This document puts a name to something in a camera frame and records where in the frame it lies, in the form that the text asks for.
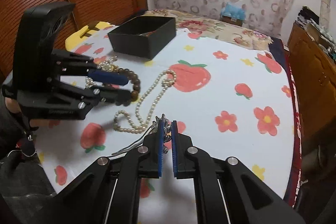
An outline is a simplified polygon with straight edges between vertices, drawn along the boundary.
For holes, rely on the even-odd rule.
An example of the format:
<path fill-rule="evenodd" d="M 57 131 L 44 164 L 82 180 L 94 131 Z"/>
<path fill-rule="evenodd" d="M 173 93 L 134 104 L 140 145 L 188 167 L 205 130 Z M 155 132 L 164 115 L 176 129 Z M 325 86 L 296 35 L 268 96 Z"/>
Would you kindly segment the silver hair pin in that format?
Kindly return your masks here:
<path fill-rule="evenodd" d="M 163 120 L 163 153 L 167 153 L 169 148 L 166 145 L 166 143 L 171 143 L 172 133 L 171 133 L 171 121 L 169 121 L 165 115 L 163 114 L 161 118 L 155 117 L 155 120 L 152 121 L 152 124 L 145 129 L 145 131 L 142 133 L 142 135 L 135 140 L 133 143 L 130 143 L 130 145 L 123 147 L 122 149 L 112 153 L 109 158 L 113 157 L 119 157 L 121 155 L 126 154 L 131 149 L 138 148 L 139 146 L 143 145 L 145 138 L 148 135 L 156 134 L 159 132 L 159 120 Z"/>

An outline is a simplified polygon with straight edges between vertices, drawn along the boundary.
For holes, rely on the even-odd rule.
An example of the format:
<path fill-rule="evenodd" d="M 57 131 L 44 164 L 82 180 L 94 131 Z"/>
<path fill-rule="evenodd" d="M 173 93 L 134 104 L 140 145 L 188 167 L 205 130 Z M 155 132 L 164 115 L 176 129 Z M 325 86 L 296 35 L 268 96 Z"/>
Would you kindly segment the black open jewelry box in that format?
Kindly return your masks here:
<path fill-rule="evenodd" d="M 175 18 L 164 16 L 137 16 L 108 32 L 115 52 L 149 60 L 175 36 Z"/>

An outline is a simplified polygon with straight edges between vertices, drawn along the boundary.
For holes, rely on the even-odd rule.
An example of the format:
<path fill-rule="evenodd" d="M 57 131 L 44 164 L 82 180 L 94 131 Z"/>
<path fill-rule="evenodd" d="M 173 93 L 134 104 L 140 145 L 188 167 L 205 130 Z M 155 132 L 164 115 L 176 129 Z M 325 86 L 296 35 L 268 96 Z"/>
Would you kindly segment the yellow Pikachu plush toy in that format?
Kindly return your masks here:
<path fill-rule="evenodd" d="M 99 32 L 101 30 L 108 30 L 112 27 L 114 27 L 114 25 L 108 22 L 102 22 L 98 20 L 90 22 L 89 24 L 66 38 L 65 48 L 67 51 L 71 51 L 76 48 L 80 43 L 84 42 L 86 39 L 96 34 L 96 32 Z"/>

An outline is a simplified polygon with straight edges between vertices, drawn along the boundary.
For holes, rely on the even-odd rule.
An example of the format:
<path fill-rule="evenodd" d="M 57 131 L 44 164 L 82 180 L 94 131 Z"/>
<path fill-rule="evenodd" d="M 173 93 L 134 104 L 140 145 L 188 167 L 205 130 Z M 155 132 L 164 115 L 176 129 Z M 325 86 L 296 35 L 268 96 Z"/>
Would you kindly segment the cardboard box with blue tissue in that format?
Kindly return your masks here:
<path fill-rule="evenodd" d="M 220 12 L 221 21 L 241 27 L 244 23 L 245 10 L 227 3 Z"/>

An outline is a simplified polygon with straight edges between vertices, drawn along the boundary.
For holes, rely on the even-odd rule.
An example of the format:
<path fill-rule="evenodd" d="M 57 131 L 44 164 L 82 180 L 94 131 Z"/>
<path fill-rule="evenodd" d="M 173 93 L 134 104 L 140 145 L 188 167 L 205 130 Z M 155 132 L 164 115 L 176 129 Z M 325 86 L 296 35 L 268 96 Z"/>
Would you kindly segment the floral bed quilt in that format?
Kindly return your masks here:
<path fill-rule="evenodd" d="M 193 39 L 212 38 L 235 44 L 248 50 L 268 51 L 272 39 L 258 31 L 224 23 L 216 19 L 196 16 L 176 10 L 158 9 L 144 13 L 145 16 L 175 18 L 177 29 L 188 29 Z"/>

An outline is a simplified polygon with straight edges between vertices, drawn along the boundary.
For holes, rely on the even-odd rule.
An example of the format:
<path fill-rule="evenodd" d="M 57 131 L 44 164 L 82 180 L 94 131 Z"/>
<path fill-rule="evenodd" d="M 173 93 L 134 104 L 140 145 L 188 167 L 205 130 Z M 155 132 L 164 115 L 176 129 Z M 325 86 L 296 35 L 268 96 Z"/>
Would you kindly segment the wooden sideboard cabinet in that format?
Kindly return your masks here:
<path fill-rule="evenodd" d="M 297 23 L 288 40 L 303 144 L 335 137 L 335 63 Z"/>

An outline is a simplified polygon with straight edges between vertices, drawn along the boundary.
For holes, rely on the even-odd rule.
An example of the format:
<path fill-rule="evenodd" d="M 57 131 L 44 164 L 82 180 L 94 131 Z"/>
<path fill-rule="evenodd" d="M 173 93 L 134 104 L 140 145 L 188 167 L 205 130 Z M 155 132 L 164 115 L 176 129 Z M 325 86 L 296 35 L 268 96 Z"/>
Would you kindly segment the flat cardboard box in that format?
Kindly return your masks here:
<path fill-rule="evenodd" d="M 312 22 L 307 23 L 306 32 L 317 43 L 322 44 L 328 42 L 328 40 L 321 35 L 319 29 Z"/>

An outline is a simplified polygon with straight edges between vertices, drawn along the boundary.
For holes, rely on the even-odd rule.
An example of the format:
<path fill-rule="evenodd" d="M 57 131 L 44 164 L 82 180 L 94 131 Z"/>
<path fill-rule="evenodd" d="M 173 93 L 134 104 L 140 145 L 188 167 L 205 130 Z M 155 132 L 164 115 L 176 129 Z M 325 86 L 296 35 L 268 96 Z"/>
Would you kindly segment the stack of folded clothes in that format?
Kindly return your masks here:
<path fill-rule="evenodd" d="M 308 21 L 313 21 L 319 25 L 319 16 L 309 9 L 307 6 L 302 6 L 301 10 L 298 13 L 296 23 L 303 29 L 306 28 Z"/>

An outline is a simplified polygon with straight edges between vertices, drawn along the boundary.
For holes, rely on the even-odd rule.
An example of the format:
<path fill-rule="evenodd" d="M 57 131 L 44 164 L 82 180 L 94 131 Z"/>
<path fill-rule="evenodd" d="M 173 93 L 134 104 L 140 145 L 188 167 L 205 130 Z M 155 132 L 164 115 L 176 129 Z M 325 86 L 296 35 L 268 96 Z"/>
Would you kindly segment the beige side curtain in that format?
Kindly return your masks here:
<path fill-rule="evenodd" d="M 320 6 L 319 26 L 326 30 L 329 29 L 330 2 L 331 0 L 321 0 L 321 6 Z"/>

